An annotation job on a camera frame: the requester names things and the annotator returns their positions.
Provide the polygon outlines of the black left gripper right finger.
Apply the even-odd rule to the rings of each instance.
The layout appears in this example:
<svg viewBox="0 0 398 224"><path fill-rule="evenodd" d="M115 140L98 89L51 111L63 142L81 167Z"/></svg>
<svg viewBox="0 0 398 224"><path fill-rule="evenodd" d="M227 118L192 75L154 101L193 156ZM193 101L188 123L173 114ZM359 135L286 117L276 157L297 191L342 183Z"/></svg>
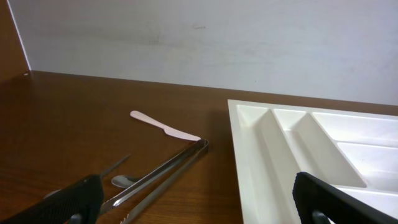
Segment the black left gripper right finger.
<svg viewBox="0 0 398 224"><path fill-rule="evenodd" d="M397 223L396 218L307 172L296 174L292 195L302 223Z"/></svg>

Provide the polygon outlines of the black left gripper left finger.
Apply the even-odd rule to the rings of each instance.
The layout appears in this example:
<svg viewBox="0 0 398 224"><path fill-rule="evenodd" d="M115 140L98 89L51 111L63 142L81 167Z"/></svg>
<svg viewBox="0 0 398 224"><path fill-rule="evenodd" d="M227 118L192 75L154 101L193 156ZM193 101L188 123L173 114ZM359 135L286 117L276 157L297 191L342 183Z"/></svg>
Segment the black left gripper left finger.
<svg viewBox="0 0 398 224"><path fill-rule="evenodd" d="M98 174L91 174L39 203L2 220L1 223L63 224L72 216L78 215L80 223L93 224L98 219L103 199L101 177Z"/></svg>

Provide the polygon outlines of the small steel teaspoon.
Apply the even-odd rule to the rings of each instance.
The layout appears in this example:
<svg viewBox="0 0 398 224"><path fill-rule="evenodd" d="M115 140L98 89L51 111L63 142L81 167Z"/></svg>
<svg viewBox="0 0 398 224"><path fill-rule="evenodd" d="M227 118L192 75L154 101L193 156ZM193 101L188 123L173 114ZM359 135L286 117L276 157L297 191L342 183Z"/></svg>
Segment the small steel teaspoon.
<svg viewBox="0 0 398 224"><path fill-rule="evenodd" d="M111 179L111 183L114 186L126 189L140 180L141 180L141 177L131 177L128 175L117 175Z"/></svg>
<svg viewBox="0 0 398 224"><path fill-rule="evenodd" d="M104 171L102 171L99 176L101 179L103 179L106 175L108 175L111 171L113 171L114 169L116 169L117 167L119 167L124 161L126 161L127 159L129 159L131 155L128 154L126 156L124 156L121 160L117 161L115 164L113 164L111 167L105 169ZM54 190L52 192L50 192L49 194L47 194L44 198L48 198L49 196L59 192L60 189L58 190Z"/></svg>

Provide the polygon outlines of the white plastic cutlery tray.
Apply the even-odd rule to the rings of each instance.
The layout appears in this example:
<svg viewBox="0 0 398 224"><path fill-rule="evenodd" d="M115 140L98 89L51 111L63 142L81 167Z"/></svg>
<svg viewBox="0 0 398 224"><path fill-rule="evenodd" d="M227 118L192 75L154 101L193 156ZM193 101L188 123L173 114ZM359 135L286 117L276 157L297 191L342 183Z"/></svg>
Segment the white plastic cutlery tray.
<svg viewBox="0 0 398 224"><path fill-rule="evenodd" d="M298 172L397 216L396 116L238 100L228 108L245 223L298 223Z"/></svg>

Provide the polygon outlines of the pink plastic knife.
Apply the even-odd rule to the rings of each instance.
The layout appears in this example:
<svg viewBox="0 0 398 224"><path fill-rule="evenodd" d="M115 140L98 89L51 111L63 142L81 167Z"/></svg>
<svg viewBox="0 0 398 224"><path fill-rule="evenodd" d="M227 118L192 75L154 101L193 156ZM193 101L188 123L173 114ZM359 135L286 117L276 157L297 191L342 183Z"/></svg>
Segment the pink plastic knife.
<svg viewBox="0 0 398 224"><path fill-rule="evenodd" d="M145 123L151 124L153 126L156 126L160 129L162 129L164 131L165 134L175 137L175 138L179 138L179 139L184 139L184 140L188 140L188 141L198 141L200 140L200 137L198 136L194 136L192 134L188 134L185 133L183 131L179 131L177 129L171 128L170 126L167 126L164 123L161 123L153 118L151 118L150 116L141 113L139 111L131 111L130 112L130 116L132 118L138 119L139 121L143 121Z"/></svg>

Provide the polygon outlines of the steel kitchen tongs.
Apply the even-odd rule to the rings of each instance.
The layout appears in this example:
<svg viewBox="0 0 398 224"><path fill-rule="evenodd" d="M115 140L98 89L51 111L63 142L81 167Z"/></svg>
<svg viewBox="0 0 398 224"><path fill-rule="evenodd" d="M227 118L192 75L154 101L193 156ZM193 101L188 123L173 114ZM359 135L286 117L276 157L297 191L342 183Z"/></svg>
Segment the steel kitchen tongs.
<svg viewBox="0 0 398 224"><path fill-rule="evenodd" d="M99 215L102 216L127 202L135 194L150 186L153 182L160 179L166 173L170 176L166 178L156 189L147 197L141 200L121 221L120 224L128 224L135 220L149 205L151 205L160 195L162 195L185 171L189 170L194 163L200 160L209 148L209 141L200 139L190 147L184 149L176 156L167 160L161 166L145 175L143 178L124 189L121 193L105 201L102 204Z"/></svg>

